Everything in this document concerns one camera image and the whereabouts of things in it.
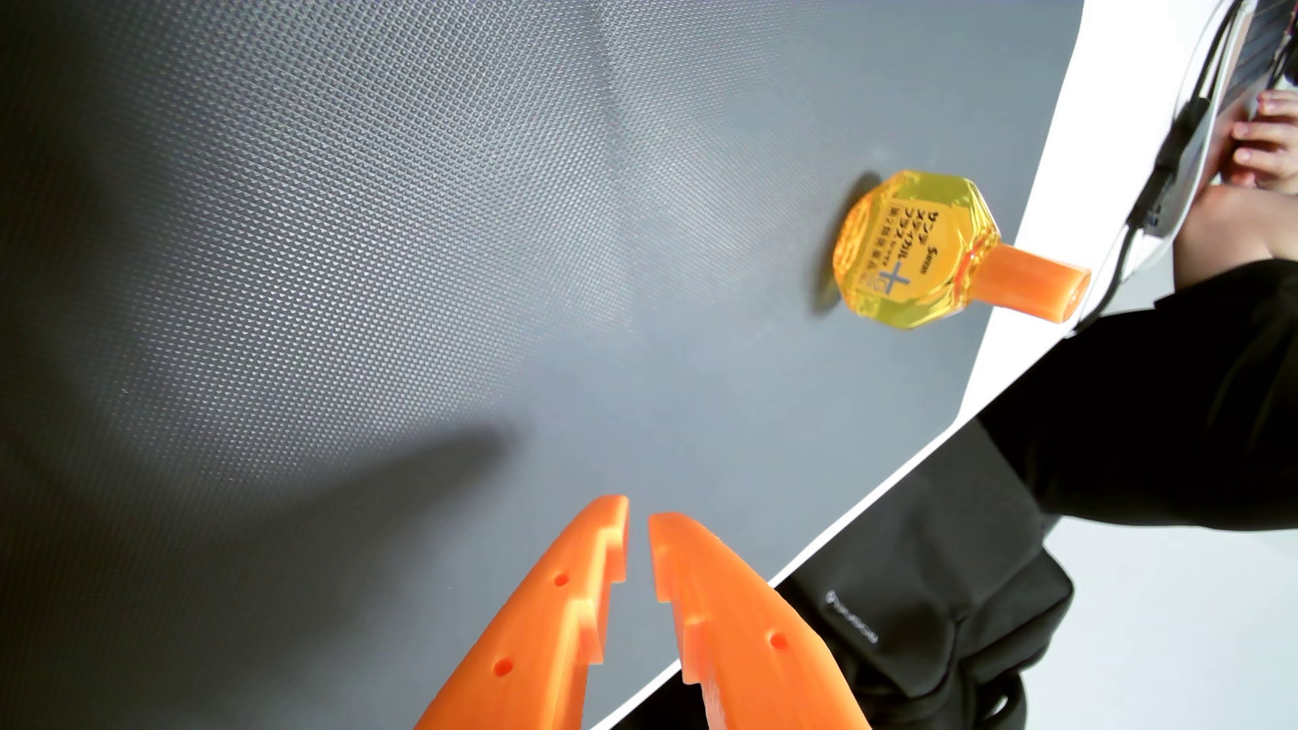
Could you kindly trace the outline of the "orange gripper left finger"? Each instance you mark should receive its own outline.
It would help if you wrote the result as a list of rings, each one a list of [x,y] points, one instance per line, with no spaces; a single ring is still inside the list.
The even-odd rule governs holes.
[[[607,599],[626,581],[630,500],[594,497],[550,542],[417,729],[580,729],[605,657]]]

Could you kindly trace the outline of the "person's hand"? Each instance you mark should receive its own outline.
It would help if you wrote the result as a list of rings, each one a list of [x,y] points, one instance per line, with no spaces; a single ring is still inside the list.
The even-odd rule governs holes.
[[[1250,262],[1297,257],[1297,94],[1264,90],[1228,130],[1220,184],[1202,190],[1173,243],[1177,291]]]

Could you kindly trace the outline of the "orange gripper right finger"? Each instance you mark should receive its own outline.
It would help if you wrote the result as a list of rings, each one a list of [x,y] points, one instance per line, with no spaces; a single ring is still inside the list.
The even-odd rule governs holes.
[[[710,729],[868,729],[824,640],[724,540],[679,512],[648,518],[657,600]]]

